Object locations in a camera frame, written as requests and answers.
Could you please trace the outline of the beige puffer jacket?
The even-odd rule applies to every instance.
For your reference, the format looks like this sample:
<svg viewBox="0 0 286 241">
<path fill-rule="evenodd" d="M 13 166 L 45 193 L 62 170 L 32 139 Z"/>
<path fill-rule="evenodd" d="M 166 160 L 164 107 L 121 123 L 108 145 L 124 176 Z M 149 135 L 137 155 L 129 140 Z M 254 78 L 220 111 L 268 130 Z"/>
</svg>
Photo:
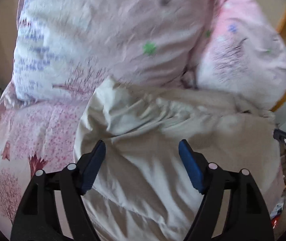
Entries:
<svg viewBox="0 0 286 241">
<path fill-rule="evenodd" d="M 222 169 L 248 169 L 273 210 L 283 189 L 274 115 L 220 91 L 152 88 L 107 78 L 82 104 L 74 159 L 106 156 L 83 202 L 102 240 L 183 240 L 202 202 L 181 140 Z"/>
</svg>

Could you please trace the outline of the pink floral bed sheet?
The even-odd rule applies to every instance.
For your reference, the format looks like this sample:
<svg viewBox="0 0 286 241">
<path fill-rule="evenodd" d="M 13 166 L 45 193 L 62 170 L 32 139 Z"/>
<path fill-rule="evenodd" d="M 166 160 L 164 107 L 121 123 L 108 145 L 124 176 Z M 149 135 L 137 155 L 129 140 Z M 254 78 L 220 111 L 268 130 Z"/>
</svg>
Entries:
<svg viewBox="0 0 286 241">
<path fill-rule="evenodd" d="M 20 101 L 13 83 L 0 98 L 0 231 L 10 237 L 19 202 L 34 173 L 73 162 L 76 130 L 87 102 Z"/>
</svg>

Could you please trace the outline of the right floral pillow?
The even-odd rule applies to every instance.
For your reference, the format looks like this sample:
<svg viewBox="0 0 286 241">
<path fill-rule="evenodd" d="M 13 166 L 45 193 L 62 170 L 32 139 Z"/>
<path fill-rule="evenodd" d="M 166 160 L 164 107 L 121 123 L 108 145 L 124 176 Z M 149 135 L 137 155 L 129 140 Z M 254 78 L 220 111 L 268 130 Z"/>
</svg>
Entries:
<svg viewBox="0 0 286 241">
<path fill-rule="evenodd" d="M 214 0 L 209 29 L 191 57 L 193 88 L 237 94 L 272 109 L 286 92 L 286 47 L 255 0 Z"/>
</svg>

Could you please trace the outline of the floral pillow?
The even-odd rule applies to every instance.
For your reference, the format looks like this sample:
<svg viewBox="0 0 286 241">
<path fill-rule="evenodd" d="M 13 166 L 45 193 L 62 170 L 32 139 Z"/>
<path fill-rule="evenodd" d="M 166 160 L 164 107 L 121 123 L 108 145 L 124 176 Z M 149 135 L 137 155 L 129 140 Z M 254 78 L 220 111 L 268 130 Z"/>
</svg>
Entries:
<svg viewBox="0 0 286 241">
<path fill-rule="evenodd" d="M 214 0 L 209 29 L 191 57 L 193 88 L 237 94 L 272 109 L 286 92 L 286 47 L 255 0 Z"/>
<path fill-rule="evenodd" d="M 24 0 L 12 81 L 24 102 L 89 98 L 108 76 L 181 87 L 215 0 Z"/>
</svg>

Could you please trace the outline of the left floral pillow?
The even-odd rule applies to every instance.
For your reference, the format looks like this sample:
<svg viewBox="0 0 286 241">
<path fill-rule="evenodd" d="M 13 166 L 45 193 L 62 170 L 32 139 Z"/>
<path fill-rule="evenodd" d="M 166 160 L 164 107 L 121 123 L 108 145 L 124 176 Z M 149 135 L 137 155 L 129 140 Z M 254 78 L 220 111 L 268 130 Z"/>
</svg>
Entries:
<svg viewBox="0 0 286 241">
<path fill-rule="evenodd" d="M 89 98 L 108 76 L 181 87 L 215 0 L 24 0 L 12 81 L 24 102 Z"/>
</svg>

